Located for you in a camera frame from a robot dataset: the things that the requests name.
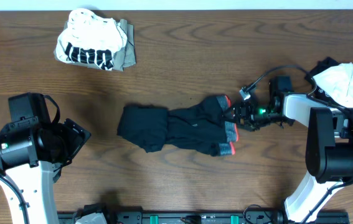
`wooden table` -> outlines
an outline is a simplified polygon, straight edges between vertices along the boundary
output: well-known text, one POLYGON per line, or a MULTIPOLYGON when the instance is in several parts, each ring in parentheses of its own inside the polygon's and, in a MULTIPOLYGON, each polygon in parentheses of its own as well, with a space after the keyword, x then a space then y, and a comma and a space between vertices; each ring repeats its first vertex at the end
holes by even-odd
MULTIPOLYGON (((145 210, 280 207, 306 172, 304 126, 240 130, 234 156, 174 146, 147 154, 116 135, 123 106, 187 108, 217 93, 237 100, 241 86, 275 66, 310 70, 326 56, 353 62, 353 11, 108 11, 102 14, 134 25, 138 62, 106 72, 54 59, 68 14, 0 12, 0 129, 10 122, 7 98, 32 91, 51 95, 62 120, 93 134, 54 185, 59 211, 96 202, 145 210)), ((296 91, 310 89, 302 73, 285 72, 296 91)), ((257 93, 268 101, 267 82, 257 93)), ((353 186, 326 207, 346 209, 353 222, 353 186)), ((0 188, 0 223, 10 222, 0 188)))

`wooden surface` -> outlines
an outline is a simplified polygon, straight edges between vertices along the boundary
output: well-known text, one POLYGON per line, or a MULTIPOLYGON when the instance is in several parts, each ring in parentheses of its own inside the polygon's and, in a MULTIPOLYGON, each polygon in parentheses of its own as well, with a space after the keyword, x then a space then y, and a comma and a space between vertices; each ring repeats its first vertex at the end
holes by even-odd
MULTIPOLYGON (((96 202, 145 210, 280 207, 306 172, 304 126, 240 130, 229 157, 173 146, 147 154, 116 135, 123 106, 187 108, 216 93, 236 100, 242 85, 275 66, 310 70, 326 56, 353 62, 353 11, 117 11, 101 15, 134 25, 138 63, 125 72, 94 70, 54 59, 68 13, 0 12, 0 129, 10 122, 7 98, 33 91, 51 95, 62 120, 93 134, 54 185, 59 211, 96 202)), ((310 89, 303 74, 286 72, 297 91, 310 89)), ((268 100, 267 82, 258 95, 268 100)), ((346 209, 353 222, 353 186, 327 208, 346 209)), ((0 188, 0 223, 10 222, 0 188)))

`gray cloth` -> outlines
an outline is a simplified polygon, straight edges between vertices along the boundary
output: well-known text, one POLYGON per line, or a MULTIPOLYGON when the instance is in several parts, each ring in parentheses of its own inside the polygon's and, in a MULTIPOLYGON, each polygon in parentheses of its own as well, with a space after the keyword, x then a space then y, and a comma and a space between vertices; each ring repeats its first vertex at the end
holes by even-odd
MULTIPOLYGON (((113 57, 113 69, 122 71, 123 68, 130 67, 136 64, 136 57, 134 56, 134 39, 133 39, 133 25, 128 24, 128 21, 121 19, 120 20, 121 29, 125 32, 128 43, 126 43, 125 47, 123 47, 120 51, 115 52, 113 57)), ((54 51, 54 58, 60 61, 56 56, 56 51, 54 51)), ((88 68, 95 68, 100 69, 94 63, 80 63, 80 62, 73 62, 71 65, 79 65, 88 68)))

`black cloth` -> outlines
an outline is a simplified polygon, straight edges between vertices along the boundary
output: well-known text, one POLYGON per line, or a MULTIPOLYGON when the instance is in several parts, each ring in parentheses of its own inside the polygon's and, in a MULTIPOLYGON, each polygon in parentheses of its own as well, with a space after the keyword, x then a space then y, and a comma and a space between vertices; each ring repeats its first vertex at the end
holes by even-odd
MULTIPOLYGON (((326 59, 324 59, 323 61, 318 62, 318 65, 315 66, 308 75, 305 76, 305 80, 310 82, 312 84, 312 88, 314 88, 314 81, 312 80, 312 77, 324 72, 325 70, 327 70, 330 67, 333 66, 338 66, 340 63, 337 62, 336 60, 327 57, 326 59)), ((337 102, 335 102, 328 94, 326 94, 326 92, 324 90, 322 90, 320 87, 316 87, 316 90, 314 91, 314 97, 319 99, 319 100, 323 100, 326 102, 331 102, 335 105, 339 105, 337 102)))
POLYGON ((237 129, 222 119, 227 100, 227 96, 210 96, 198 105, 171 111, 125 106, 117 135, 146 152, 172 144, 211 156, 234 154, 231 141, 238 139, 237 129))

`white wall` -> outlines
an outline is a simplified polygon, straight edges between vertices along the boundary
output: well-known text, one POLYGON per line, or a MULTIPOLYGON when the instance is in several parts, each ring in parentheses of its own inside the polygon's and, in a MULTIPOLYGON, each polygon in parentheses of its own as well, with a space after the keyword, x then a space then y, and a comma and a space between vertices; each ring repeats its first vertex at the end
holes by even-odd
POLYGON ((353 0, 0 0, 0 11, 353 9, 353 0))

